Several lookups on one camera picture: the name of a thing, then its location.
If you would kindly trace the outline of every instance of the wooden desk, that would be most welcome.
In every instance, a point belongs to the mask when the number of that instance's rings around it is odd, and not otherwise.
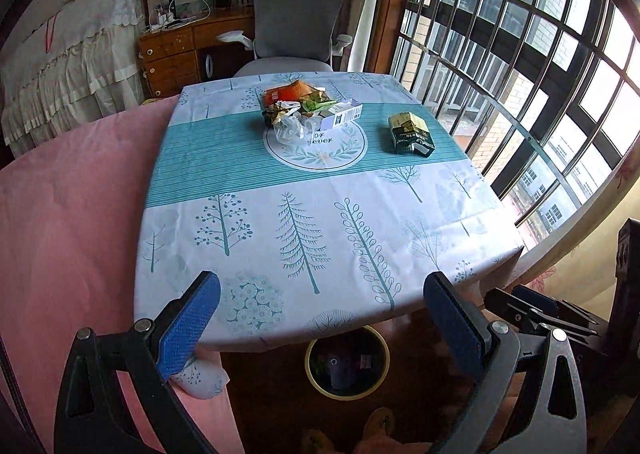
[[[223,43],[217,36],[243,30],[254,37],[254,9],[213,10],[211,15],[184,28],[147,33],[140,37],[140,55],[151,94],[170,97],[184,86],[232,77],[254,54],[239,42]],[[206,76],[207,55],[213,60],[213,75]]]

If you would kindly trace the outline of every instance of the circular emblem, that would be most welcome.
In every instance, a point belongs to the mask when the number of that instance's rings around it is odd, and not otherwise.
[[[308,144],[293,147],[276,140],[273,129],[264,131],[264,146],[279,162],[310,172],[339,170],[358,163],[367,152],[367,137],[355,122],[319,130],[308,136]]]

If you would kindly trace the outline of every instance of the pink bedsheet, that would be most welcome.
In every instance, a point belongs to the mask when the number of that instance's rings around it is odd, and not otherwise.
[[[78,127],[0,170],[0,334],[50,453],[76,331],[90,326],[104,334],[132,324],[140,221],[176,102]],[[0,389],[10,402],[2,376]],[[220,454],[244,452],[226,391],[210,400],[176,392]],[[130,405],[143,439],[160,450],[140,404]]]

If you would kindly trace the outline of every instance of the table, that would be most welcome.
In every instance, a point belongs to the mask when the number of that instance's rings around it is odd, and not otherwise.
[[[260,98],[302,78],[363,103],[357,123],[287,148]],[[427,122],[430,157],[396,155],[391,114]],[[424,307],[427,274],[469,286],[522,250],[491,187],[394,78],[299,73],[185,87],[143,214],[134,315],[154,318],[201,270],[222,285],[201,344],[263,351]]]

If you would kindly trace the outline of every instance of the window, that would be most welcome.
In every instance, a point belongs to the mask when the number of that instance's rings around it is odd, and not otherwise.
[[[527,249],[638,135],[640,44],[612,0],[407,0],[404,23],[394,76],[491,184]]]
[[[536,179],[536,173],[533,172],[530,168],[528,168],[527,171],[522,176],[522,181],[527,187],[530,187],[531,183],[533,183],[533,180],[535,179]]]
[[[558,205],[552,205],[551,208],[545,213],[546,220],[553,227],[559,220],[562,219],[562,212],[558,208]]]

